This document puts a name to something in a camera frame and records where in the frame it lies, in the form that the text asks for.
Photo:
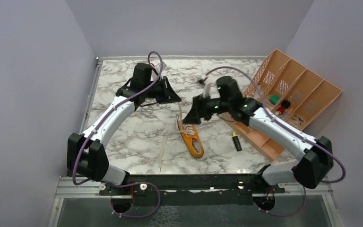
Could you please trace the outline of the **orange canvas sneaker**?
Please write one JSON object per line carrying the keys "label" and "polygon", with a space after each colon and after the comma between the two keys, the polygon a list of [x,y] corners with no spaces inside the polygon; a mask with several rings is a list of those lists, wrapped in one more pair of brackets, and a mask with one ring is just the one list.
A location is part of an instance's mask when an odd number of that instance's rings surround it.
{"label": "orange canvas sneaker", "polygon": [[204,148],[195,125],[183,124],[182,120],[186,115],[187,114],[184,112],[178,114],[176,127],[179,131],[180,137],[188,149],[189,154],[195,159],[200,159],[204,156]]}

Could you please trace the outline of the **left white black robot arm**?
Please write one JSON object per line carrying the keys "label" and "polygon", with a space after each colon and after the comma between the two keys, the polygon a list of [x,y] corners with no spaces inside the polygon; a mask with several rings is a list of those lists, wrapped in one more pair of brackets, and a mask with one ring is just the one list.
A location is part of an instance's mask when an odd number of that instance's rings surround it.
{"label": "left white black robot arm", "polygon": [[67,169],[72,175],[111,183],[116,193],[126,193],[130,187],[129,173],[109,163],[105,148],[121,124],[150,98],[157,104],[181,101],[167,77],[159,76],[150,64],[137,63],[132,77],[117,90],[104,114],[81,134],[69,136]]}

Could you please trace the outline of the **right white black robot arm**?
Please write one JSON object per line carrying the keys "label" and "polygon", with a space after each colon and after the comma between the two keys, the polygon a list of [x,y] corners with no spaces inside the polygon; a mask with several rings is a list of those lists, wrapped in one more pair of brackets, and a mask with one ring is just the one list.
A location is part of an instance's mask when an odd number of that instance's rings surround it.
{"label": "right white black robot arm", "polygon": [[295,162],[270,165],[254,179],[254,187],[266,192],[279,183],[300,183],[314,189],[333,167],[332,143],[322,136],[310,136],[282,121],[254,98],[245,98],[236,80],[224,76],[216,80],[219,98],[195,96],[184,124],[201,124],[214,114],[229,113],[237,122],[260,131],[281,145],[296,159]]}

